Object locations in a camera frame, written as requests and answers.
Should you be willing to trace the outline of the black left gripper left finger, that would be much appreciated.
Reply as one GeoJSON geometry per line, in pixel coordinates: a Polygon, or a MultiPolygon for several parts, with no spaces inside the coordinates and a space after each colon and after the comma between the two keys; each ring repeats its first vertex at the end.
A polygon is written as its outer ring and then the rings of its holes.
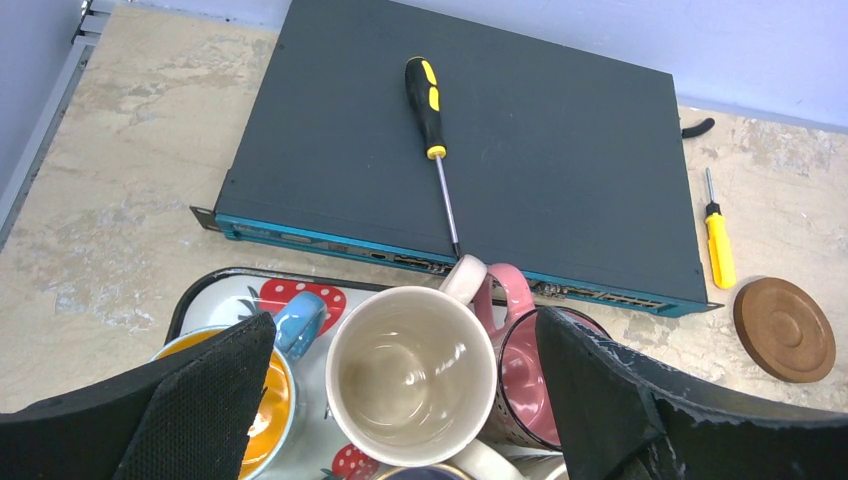
{"type": "Polygon", "coordinates": [[[268,314],[1,417],[4,479],[236,479],[276,336],[268,314]]]}

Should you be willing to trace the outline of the cream mug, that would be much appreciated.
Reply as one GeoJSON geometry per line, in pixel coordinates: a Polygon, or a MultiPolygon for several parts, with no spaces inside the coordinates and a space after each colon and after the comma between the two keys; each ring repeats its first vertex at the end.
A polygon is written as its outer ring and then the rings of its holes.
{"type": "Polygon", "coordinates": [[[439,287],[389,288],[340,323],[328,407],[364,454],[405,470],[450,464],[472,479],[522,478],[477,438],[498,383],[491,341],[468,306],[486,275],[465,255],[439,287]]]}

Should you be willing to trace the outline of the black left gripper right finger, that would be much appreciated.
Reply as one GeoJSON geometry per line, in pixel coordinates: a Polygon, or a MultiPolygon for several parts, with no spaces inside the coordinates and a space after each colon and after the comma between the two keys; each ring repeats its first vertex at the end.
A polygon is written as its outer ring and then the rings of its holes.
{"type": "Polygon", "coordinates": [[[847,417],[737,392],[539,309],[538,353],[573,479],[843,479],[847,417]]]}

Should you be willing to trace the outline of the pink mug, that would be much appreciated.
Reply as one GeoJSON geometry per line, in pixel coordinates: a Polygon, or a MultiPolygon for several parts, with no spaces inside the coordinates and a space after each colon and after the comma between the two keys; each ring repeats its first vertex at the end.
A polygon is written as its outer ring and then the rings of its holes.
{"type": "Polygon", "coordinates": [[[559,451],[561,442],[536,339],[537,308],[528,282],[498,263],[473,299],[497,360],[498,383],[482,437],[493,443],[559,451]]]}

